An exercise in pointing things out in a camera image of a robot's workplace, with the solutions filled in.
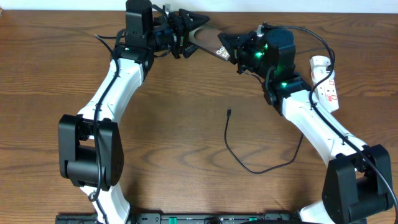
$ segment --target white wall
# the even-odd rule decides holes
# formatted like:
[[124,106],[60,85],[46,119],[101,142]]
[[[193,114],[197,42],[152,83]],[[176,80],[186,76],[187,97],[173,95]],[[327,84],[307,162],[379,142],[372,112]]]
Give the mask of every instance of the white wall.
[[[125,10],[126,0],[0,0],[3,9]],[[172,10],[398,13],[398,0],[152,0]]]

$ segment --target black cable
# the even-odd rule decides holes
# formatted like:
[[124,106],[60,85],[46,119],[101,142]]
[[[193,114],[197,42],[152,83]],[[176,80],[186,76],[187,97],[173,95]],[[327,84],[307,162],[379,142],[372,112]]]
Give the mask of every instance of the black cable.
[[167,16],[166,12],[155,4],[152,5],[152,8],[155,9],[156,11],[160,12],[161,15],[163,16],[163,23],[160,26],[154,27],[153,32],[160,32],[160,31],[166,30],[167,22],[169,20],[169,17]]
[[103,94],[99,98],[97,104],[95,105],[94,120],[93,120],[93,135],[94,135],[94,144],[95,144],[96,157],[97,157],[98,184],[97,184],[97,189],[95,191],[95,194],[94,195],[90,194],[88,196],[88,200],[91,202],[94,202],[98,199],[98,196],[100,195],[100,191],[101,191],[102,181],[103,181],[100,143],[98,141],[98,127],[97,127],[98,113],[100,112],[101,104],[102,104],[102,101],[104,100],[106,94],[111,89],[111,87],[112,87],[113,83],[116,81],[116,79],[119,77],[119,63],[118,63],[118,60],[116,59],[116,56],[114,55],[114,52],[101,37],[99,37],[98,35],[95,35],[95,38],[97,38],[111,53],[112,59],[114,60],[114,62],[116,64],[116,71],[114,73],[114,77],[112,78],[111,82],[106,87],[105,91],[103,92]]
[[271,67],[268,68],[267,76],[266,76],[266,80],[265,80],[266,90],[268,90],[269,75],[270,75],[271,72],[274,71],[274,70],[276,70],[275,66],[271,66]]
[[317,50],[326,50],[326,48],[319,47],[319,48],[315,48],[315,49],[303,50],[303,51],[297,52],[296,55],[304,54],[304,53],[307,53],[307,52],[314,52],[314,51],[317,51]]
[[237,161],[245,170],[247,170],[247,171],[248,171],[249,173],[251,173],[251,174],[263,174],[263,173],[269,172],[269,171],[271,171],[271,170],[274,170],[274,169],[276,169],[276,168],[280,168],[280,167],[283,167],[283,166],[287,166],[287,165],[289,165],[289,164],[291,164],[291,163],[294,162],[294,160],[296,159],[297,153],[299,152],[299,149],[300,149],[300,146],[301,146],[301,142],[303,141],[303,137],[304,137],[303,134],[301,134],[301,136],[300,136],[300,141],[298,142],[296,152],[294,153],[293,159],[292,159],[291,161],[288,161],[288,162],[286,162],[286,163],[284,163],[284,164],[280,164],[280,165],[277,165],[277,166],[268,168],[268,169],[263,170],[263,171],[260,171],[260,172],[254,172],[254,171],[251,171],[249,168],[247,168],[247,167],[238,159],[238,157],[235,156],[235,154],[233,153],[233,151],[231,150],[231,148],[229,148],[228,142],[227,142],[227,140],[226,140],[226,131],[227,131],[227,129],[228,129],[229,117],[231,116],[231,112],[232,112],[232,109],[231,109],[231,108],[228,108],[228,111],[227,111],[227,113],[226,113],[227,119],[226,119],[225,132],[224,132],[225,146],[226,146],[226,148],[228,149],[228,151],[232,154],[232,156],[236,159],[236,161]]
[[109,37],[109,36],[102,36],[102,35],[97,35],[99,38],[101,38],[101,39],[116,39],[116,36],[114,36],[114,37]]
[[167,56],[167,55],[168,55],[169,53],[171,53],[171,51],[172,51],[171,46],[168,45],[168,48],[169,48],[169,49],[168,49],[166,52],[162,53],[161,55],[154,55],[154,57],[155,57],[155,58],[161,58],[161,57]]
[[317,38],[327,49],[329,56],[331,58],[331,63],[329,65],[330,71],[329,74],[323,78],[322,80],[320,80],[316,85],[313,86],[313,88],[310,90],[310,94],[309,94],[309,100],[310,100],[310,104],[311,107],[313,108],[313,110],[317,113],[317,115],[322,119],[323,122],[325,122],[325,124],[327,126],[329,126],[330,129],[332,129],[336,135],[341,138],[343,140],[343,143],[347,143],[347,145],[349,145],[351,148],[353,148],[365,161],[366,163],[372,168],[372,170],[380,177],[380,179],[383,181],[383,183],[386,185],[389,193],[391,194],[392,197],[392,201],[394,202],[394,207],[396,210],[396,220],[395,220],[395,224],[398,224],[398,200],[397,197],[394,193],[394,190],[392,189],[392,187],[388,184],[386,178],[384,177],[384,175],[380,172],[380,170],[373,164],[373,162],[365,155],[363,154],[363,152],[358,149],[349,139],[348,136],[344,136],[343,134],[341,134],[319,111],[319,109],[317,108],[317,105],[313,102],[313,98],[312,95],[315,91],[315,89],[324,81],[326,81],[327,79],[329,79],[329,77],[332,75],[333,70],[335,68],[335,55],[332,51],[331,48],[329,48],[328,44],[318,35],[316,35],[316,33],[303,28],[303,27],[296,27],[296,26],[271,26],[269,27],[270,29],[278,29],[278,28],[284,28],[284,29],[298,29],[298,30],[302,30],[305,31],[311,35],[313,35],[315,38]]
[[115,48],[120,45],[120,39],[122,39],[122,37],[125,37],[125,36],[127,36],[126,29],[119,30],[119,32],[116,34],[116,40],[114,42],[114,47]]
[[251,75],[251,76],[253,76],[253,77],[256,78],[257,80],[259,80],[260,84],[262,85],[262,81],[261,81],[260,77],[258,77],[257,75],[252,74],[252,73],[248,73],[248,72],[243,72],[243,73],[245,73],[246,75]]
[[105,221],[104,224],[109,224],[108,217],[106,216],[105,211],[104,211],[104,209],[102,208],[102,206],[100,204],[100,201],[99,200],[95,200],[95,203],[97,204],[98,210],[101,212],[101,214],[103,216],[103,219]]

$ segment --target wood grain surface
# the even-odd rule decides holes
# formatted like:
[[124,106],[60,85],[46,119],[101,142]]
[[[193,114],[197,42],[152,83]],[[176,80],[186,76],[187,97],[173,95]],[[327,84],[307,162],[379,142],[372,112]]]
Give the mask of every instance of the wood grain surface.
[[[398,192],[398,16],[383,14],[206,13],[225,32],[267,21],[304,26],[336,52],[336,118],[391,154]],[[92,213],[86,195],[60,176],[57,124],[91,99],[109,68],[93,36],[114,35],[124,12],[4,11],[0,17],[0,223],[53,223],[59,213]],[[297,51],[321,47],[295,33]],[[313,52],[296,57],[307,77]],[[264,175],[246,172],[290,160],[298,129],[267,105],[257,80],[198,50],[156,59],[120,124],[123,192],[135,207],[165,213],[262,213],[320,199],[326,167],[305,139],[297,160]],[[368,218],[392,223],[390,210]]]

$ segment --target white power strip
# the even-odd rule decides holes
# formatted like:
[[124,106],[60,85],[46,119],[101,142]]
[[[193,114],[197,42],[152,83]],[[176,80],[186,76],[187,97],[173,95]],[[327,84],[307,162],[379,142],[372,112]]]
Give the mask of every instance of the white power strip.
[[[327,67],[330,65],[330,59],[325,56],[314,56],[310,60],[311,78],[313,84],[317,84],[320,80],[329,75]],[[317,98],[322,106],[330,113],[338,109],[338,98],[335,85],[335,71],[329,79],[321,83],[315,90]]]

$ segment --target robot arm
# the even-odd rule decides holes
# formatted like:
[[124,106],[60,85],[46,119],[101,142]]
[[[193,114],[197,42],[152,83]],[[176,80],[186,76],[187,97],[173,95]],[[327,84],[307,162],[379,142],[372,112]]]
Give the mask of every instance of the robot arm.
[[[175,58],[180,58],[180,54],[187,58],[198,47],[219,58],[229,57],[231,63],[238,64],[238,73],[249,70],[264,78],[264,97],[268,104],[294,123],[321,155],[328,167],[323,200],[301,209],[302,221],[350,223],[392,207],[391,197],[379,177],[311,107],[308,101],[310,86],[300,74],[294,72],[295,45],[290,31],[267,30],[264,24],[257,32],[241,35],[216,30],[223,45],[220,48],[219,42],[209,46],[207,41],[203,43],[190,39],[195,36],[193,31],[210,20],[207,16],[183,9],[179,10],[178,15],[160,10],[162,16],[153,20],[152,8],[159,8],[148,0],[128,0],[126,8],[126,29],[119,32],[113,50],[120,66],[119,77],[103,100],[97,122],[104,177],[98,200],[93,202],[99,222],[113,224],[131,221],[131,206],[123,197],[119,184],[124,155],[118,123],[132,94],[142,85],[150,70],[154,52],[168,49]],[[121,34],[125,34],[125,43],[119,43]],[[115,62],[112,61],[104,82],[90,102],[78,112],[78,116],[64,115],[58,124],[61,175],[70,179],[74,186],[81,187],[87,195],[92,194],[98,184],[96,151],[82,146],[80,141],[93,139],[96,104],[113,79],[115,69]],[[325,106],[322,98],[313,100],[319,102],[316,107],[334,127],[363,149],[391,185],[388,152],[380,145],[367,146],[342,127],[330,114],[338,105]],[[356,179],[356,170],[364,172],[364,177]]]
[[[329,78],[328,83],[317,85],[318,97],[312,96],[312,104],[309,100],[311,86],[294,72],[295,45],[290,31],[264,23],[257,32],[222,33],[219,38],[231,56],[230,62],[238,64],[238,73],[249,70],[265,80],[263,90],[268,104],[303,132],[328,168],[322,200],[301,209],[303,222],[352,223],[392,207],[392,197],[385,183],[362,155],[345,144],[345,139],[349,138],[373,162],[391,186],[387,150],[381,145],[367,146],[330,114],[338,108],[334,73],[327,75],[330,61],[322,57],[311,60],[313,81],[318,83]],[[346,138],[341,139],[326,125],[316,109]],[[356,171],[364,173],[364,177],[357,179]]]
[[[162,16],[153,19],[152,8]],[[154,52],[168,49],[174,57],[185,58],[196,51],[188,43],[189,32],[209,21],[210,18],[180,9],[178,16],[160,9],[148,0],[128,0],[126,3],[126,29],[119,31],[113,55],[119,64],[116,74],[115,60],[110,62],[109,72],[90,102],[77,116],[63,115],[58,124],[60,172],[84,193],[97,191],[98,168],[96,149],[82,146],[80,141],[94,139],[93,122],[96,105],[105,89],[97,117],[99,152],[103,181],[98,199],[93,205],[101,223],[126,223],[131,206],[123,197],[119,179],[123,171],[124,155],[118,124],[132,94],[142,85],[154,62]],[[124,34],[125,43],[120,42]]]

